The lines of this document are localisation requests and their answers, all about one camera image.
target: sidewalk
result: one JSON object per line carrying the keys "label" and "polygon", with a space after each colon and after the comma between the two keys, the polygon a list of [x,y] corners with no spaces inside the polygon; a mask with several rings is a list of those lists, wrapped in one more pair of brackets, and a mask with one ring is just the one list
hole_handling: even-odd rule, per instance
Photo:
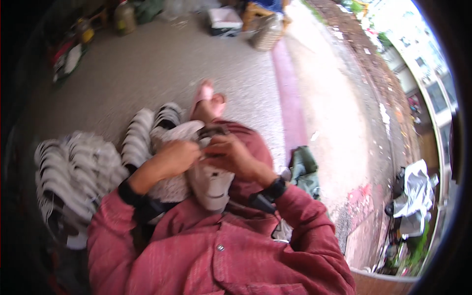
{"label": "sidewalk", "polygon": [[[299,0],[285,42],[303,102],[309,147],[319,164],[321,200],[351,267],[377,262],[388,223],[383,213],[393,180],[392,151],[379,102],[356,58]],[[392,137],[400,134],[390,115]]]}

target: red corduroy shirt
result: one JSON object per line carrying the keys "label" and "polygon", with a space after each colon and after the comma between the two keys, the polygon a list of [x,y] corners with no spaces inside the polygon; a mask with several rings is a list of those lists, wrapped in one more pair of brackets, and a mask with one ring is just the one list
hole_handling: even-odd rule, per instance
{"label": "red corduroy shirt", "polygon": [[354,294],[326,207],[294,185],[276,205],[294,228],[290,244],[257,233],[254,220],[211,215],[189,198],[164,215],[137,256],[134,209],[115,190],[88,228],[93,293]]}

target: black wristband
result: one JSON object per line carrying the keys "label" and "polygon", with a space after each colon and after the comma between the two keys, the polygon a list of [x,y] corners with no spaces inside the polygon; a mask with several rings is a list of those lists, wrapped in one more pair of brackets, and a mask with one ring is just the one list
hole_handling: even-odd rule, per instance
{"label": "black wristband", "polygon": [[145,195],[135,193],[129,186],[128,178],[123,180],[123,182],[118,186],[118,195],[123,202],[135,208],[141,207],[142,204],[146,202]]}
{"label": "black wristband", "polygon": [[285,185],[285,180],[280,176],[274,180],[268,188],[262,190],[260,194],[264,195],[264,197],[271,202],[274,202],[277,198],[281,197],[286,190],[287,186]]}

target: building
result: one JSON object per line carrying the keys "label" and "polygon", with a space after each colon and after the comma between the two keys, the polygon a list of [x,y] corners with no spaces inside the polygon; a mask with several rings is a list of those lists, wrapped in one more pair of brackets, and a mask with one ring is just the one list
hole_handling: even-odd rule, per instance
{"label": "building", "polygon": [[439,175],[427,263],[452,216],[457,189],[451,181],[449,159],[451,114],[457,108],[453,77],[430,27],[411,1],[379,0],[369,8],[367,17],[393,45],[382,57],[398,77],[410,103],[428,173]]}

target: shirt pocket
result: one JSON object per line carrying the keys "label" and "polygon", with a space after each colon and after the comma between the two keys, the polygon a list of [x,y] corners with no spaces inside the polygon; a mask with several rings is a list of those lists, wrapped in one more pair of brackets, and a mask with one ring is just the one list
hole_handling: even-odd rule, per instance
{"label": "shirt pocket", "polygon": [[248,290],[253,295],[308,295],[305,287],[302,284],[283,284],[283,285],[273,285],[273,284],[264,284],[264,283],[255,283],[249,284],[247,286]]}

